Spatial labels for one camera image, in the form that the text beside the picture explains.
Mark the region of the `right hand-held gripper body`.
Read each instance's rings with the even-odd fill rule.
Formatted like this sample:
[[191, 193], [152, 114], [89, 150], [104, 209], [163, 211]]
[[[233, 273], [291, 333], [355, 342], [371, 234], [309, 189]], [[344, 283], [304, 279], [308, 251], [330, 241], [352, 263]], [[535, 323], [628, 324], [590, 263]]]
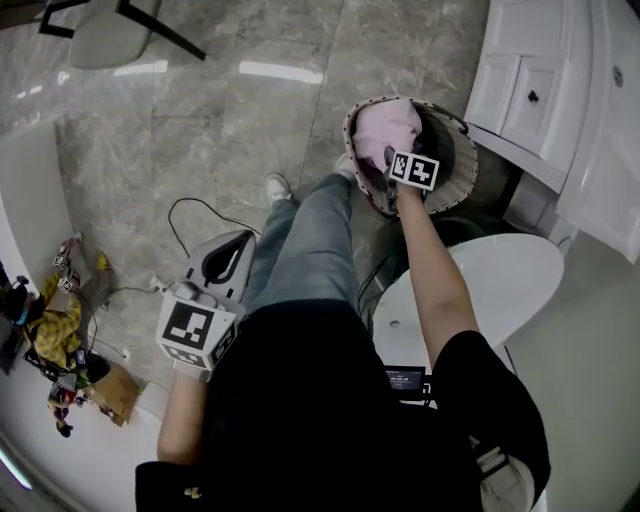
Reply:
[[384, 177], [389, 188], [404, 184], [423, 192], [435, 189], [439, 161], [412, 152], [396, 151], [391, 146], [385, 147], [383, 155], [387, 163]]

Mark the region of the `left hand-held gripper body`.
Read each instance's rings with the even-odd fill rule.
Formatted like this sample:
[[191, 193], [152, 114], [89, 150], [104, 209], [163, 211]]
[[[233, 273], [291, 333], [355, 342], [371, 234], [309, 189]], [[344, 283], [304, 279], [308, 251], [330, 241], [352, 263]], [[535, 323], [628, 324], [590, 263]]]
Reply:
[[174, 370], [208, 382], [245, 314], [239, 302], [181, 279], [163, 294], [155, 340]]

